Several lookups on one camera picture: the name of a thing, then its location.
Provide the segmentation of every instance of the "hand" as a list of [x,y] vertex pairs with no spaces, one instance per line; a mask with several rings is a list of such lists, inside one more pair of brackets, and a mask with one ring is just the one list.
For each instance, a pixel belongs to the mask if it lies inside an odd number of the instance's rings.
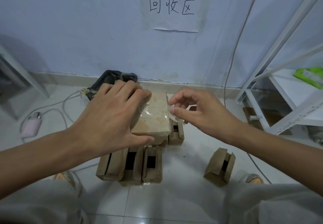
[[145,145],[154,138],[133,135],[130,122],[141,100],[150,94],[133,81],[104,83],[67,131],[82,143],[91,158]]
[[[170,109],[172,115],[228,144],[237,130],[244,125],[214,95],[206,91],[182,88],[172,96],[168,104],[174,105],[174,108]],[[187,110],[189,105],[196,106]]]

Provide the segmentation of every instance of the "light blue wall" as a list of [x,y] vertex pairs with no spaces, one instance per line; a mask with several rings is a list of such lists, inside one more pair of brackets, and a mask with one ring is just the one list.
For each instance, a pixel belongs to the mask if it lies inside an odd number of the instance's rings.
[[[143,30],[139,0],[0,0],[0,42],[32,71],[223,85],[251,1],[211,0],[204,30],[187,33]],[[228,86],[244,84],[302,1],[256,1]]]

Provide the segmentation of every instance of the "forearm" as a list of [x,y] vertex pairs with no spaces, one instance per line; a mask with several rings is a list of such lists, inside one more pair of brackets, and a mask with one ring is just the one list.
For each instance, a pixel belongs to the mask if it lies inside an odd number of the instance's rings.
[[87,161],[84,155],[84,149],[67,131],[0,152],[0,199]]
[[323,150],[242,125],[230,144],[260,158],[323,196]]

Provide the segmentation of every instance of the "pink charger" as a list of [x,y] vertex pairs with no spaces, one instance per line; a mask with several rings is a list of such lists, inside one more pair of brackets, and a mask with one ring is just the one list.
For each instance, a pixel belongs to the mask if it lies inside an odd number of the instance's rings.
[[20,133],[20,137],[24,139],[24,138],[36,136],[38,133],[40,124],[41,124],[40,112],[36,112],[32,116],[30,116],[24,123],[22,127],[22,131]]

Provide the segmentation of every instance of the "paper sign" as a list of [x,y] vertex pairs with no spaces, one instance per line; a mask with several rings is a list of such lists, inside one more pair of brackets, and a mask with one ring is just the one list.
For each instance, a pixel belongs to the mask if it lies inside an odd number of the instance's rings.
[[143,0],[142,9],[152,29],[198,32],[206,14],[204,0]]

